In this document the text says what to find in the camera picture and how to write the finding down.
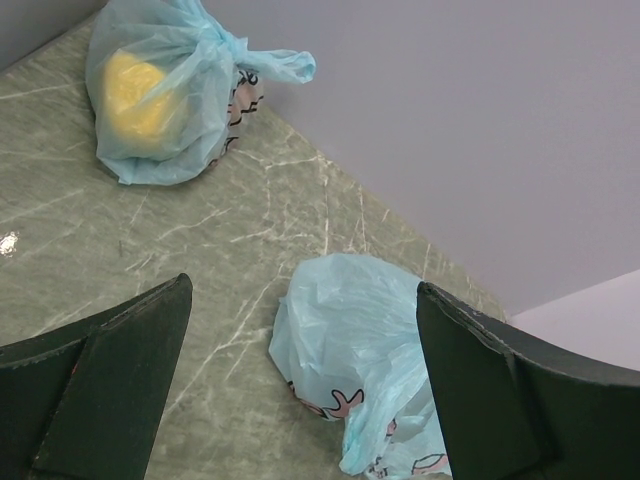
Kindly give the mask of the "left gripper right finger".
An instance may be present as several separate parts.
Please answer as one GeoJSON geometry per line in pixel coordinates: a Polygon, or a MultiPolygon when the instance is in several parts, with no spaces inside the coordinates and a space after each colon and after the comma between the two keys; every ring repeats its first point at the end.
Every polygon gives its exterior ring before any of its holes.
{"type": "Polygon", "coordinates": [[[636,479],[639,373],[546,342],[432,283],[417,325],[456,479],[636,479]]]}

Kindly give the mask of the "blue plastic bag with print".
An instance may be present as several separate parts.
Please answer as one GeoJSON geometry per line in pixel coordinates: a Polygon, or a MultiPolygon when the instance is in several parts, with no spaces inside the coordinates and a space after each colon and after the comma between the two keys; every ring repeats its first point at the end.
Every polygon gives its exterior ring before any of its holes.
{"type": "Polygon", "coordinates": [[[336,253],[301,262],[280,300],[269,354],[303,405],[344,422],[348,475],[451,472],[417,327],[419,283],[381,259],[336,253]]]}

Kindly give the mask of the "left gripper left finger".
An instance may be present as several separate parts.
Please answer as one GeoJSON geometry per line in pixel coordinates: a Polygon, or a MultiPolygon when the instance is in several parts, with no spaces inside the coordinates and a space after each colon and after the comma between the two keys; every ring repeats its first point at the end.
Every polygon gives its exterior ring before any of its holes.
{"type": "Polygon", "coordinates": [[[180,274],[111,309],[2,346],[2,478],[143,478],[192,291],[180,274]]]}

